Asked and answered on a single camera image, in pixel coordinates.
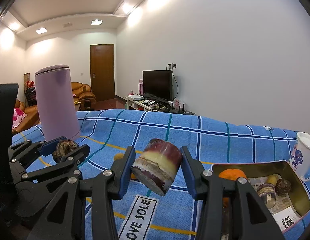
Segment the brown leather armchair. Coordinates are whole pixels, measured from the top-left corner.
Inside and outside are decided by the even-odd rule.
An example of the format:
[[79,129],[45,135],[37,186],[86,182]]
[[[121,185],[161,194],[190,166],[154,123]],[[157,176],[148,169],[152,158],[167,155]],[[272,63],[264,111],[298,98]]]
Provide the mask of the brown leather armchair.
[[24,102],[17,99],[14,107],[21,109],[27,116],[24,117],[18,127],[12,130],[13,135],[27,130],[39,122],[40,116],[38,114],[37,105],[25,108]]
[[80,102],[80,110],[91,110],[96,103],[96,97],[91,92],[91,87],[87,84],[82,84],[79,82],[71,82],[72,91],[75,94],[74,101]]

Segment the brown door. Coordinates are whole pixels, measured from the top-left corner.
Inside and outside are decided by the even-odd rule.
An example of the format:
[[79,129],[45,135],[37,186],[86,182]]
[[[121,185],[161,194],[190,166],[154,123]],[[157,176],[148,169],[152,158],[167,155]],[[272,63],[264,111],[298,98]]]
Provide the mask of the brown door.
[[91,85],[96,101],[115,98],[114,44],[91,45]]

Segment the black tv screen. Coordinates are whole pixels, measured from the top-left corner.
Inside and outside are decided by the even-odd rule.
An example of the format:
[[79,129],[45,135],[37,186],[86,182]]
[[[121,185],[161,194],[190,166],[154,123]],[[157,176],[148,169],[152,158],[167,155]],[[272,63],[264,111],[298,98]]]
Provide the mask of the black tv screen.
[[143,71],[144,96],[155,100],[172,101],[172,76],[171,70]]

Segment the purple cylinder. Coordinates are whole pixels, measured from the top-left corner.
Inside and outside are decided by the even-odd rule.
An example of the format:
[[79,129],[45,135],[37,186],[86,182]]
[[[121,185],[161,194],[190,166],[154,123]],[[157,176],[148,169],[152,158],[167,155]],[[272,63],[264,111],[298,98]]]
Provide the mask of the purple cylinder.
[[36,101],[46,141],[60,136],[76,140],[80,129],[74,107],[71,74],[67,65],[35,73]]

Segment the white box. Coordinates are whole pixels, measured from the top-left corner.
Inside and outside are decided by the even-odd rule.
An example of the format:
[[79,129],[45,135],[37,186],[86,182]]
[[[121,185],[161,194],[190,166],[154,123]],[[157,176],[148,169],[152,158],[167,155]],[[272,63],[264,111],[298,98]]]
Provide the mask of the white box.
[[143,96],[140,96],[140,95],[130,95],[130,96],[128,96],[128,97],[129,97],[130,99],[132,99],[132,100],[135,100],[135,101],[145,99]]

